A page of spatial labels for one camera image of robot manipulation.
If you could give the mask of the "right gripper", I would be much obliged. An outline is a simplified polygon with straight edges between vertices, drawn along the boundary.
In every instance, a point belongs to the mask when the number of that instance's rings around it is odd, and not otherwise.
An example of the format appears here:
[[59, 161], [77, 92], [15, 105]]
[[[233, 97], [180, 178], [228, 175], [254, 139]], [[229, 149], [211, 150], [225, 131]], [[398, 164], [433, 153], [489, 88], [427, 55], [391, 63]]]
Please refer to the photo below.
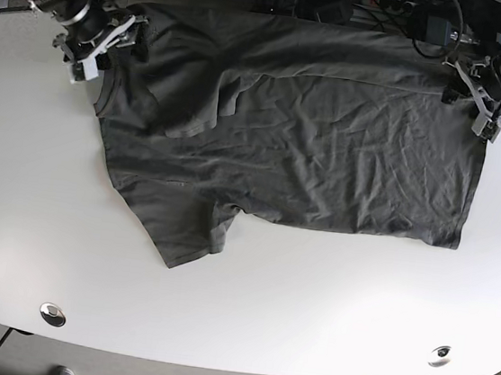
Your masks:
[[62, 49], [67, 63], [92, 58], [98, 67], [110, 67], [109, 49], [129, 47], [139, 28], [149, 22], [146, 15], [120, 8], [115, 0], [27, 0], [31, 8], [51, 15], [65, 33], [53, 41]]

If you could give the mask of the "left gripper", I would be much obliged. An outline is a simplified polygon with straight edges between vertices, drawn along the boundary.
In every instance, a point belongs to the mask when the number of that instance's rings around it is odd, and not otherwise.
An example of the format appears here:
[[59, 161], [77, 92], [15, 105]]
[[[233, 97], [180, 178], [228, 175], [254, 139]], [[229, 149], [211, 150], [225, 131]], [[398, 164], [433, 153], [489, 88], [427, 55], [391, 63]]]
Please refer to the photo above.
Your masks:
[[475, 58], [459, 52], [462, 44], [475, 46], [478, 41], [457, 36], [448, 45], [450, 52], [444, 64], [453, 68], [454, 77], [443, 89], [441, 101], [453, 104], [470, 98], [476, 107], [475, 119], [482, 113], [501, 124], [501, 49], [493, 56]]

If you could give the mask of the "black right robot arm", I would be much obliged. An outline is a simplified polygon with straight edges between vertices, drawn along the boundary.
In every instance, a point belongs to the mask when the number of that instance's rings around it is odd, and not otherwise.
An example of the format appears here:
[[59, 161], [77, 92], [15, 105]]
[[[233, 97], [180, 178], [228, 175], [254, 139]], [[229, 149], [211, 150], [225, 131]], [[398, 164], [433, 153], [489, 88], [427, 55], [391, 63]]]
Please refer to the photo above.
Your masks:
[[64, 33], [52, 46], [62, 50], [78, 80], [92, 80], [103, 69], [111, 48], [135, 43], [145, 15], [119, 7], [116, 0], [26, 0], [32, 10], [51, 15]]

